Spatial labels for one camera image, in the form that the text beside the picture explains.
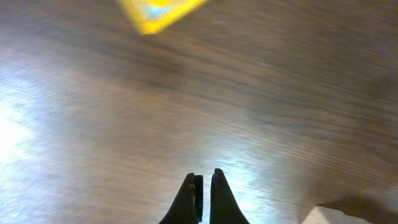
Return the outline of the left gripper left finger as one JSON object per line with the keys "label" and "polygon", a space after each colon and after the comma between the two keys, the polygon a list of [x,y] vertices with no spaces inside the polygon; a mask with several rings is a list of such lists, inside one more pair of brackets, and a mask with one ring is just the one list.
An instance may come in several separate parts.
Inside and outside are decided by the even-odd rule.
{"label": "left gripper left finger", "polygon": [[203,176],[189,173],[159,224],[199,224],[202,217]]}

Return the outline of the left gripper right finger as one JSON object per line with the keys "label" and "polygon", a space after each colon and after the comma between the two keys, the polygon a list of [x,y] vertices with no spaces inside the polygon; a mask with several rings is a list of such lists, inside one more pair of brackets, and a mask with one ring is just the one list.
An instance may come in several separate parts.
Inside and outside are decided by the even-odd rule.
{"label": "left gripper right finger", "polygon": [[210,224],[249,224],[219,168],[212,175],[210,203]]}

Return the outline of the red I block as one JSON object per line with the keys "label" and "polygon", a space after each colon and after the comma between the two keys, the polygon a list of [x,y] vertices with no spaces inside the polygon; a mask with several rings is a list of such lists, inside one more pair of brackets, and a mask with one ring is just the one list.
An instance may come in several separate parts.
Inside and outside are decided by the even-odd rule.
{"label": "red I block", "polygon": [[339,210],[316,206],[301,224],[373,224],[363,218],[349,216]]}

